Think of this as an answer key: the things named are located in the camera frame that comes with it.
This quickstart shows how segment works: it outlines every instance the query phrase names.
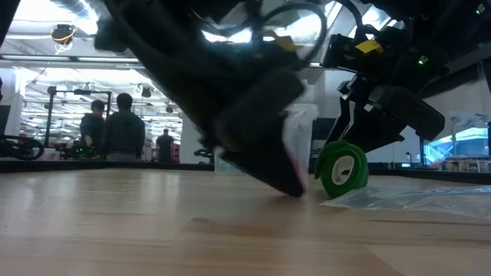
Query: plastic bag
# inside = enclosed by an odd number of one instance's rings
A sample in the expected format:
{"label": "plastic bag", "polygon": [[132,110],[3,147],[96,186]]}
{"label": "plastic bag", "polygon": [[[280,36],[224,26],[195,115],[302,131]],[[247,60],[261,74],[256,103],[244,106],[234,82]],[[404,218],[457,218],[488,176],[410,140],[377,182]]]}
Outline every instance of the plastic bag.
{"label": "plastic bag", "polygon": [[366,187],[322,205],[363,210],[445,212],[491,219],[491,187],[437,190]]}

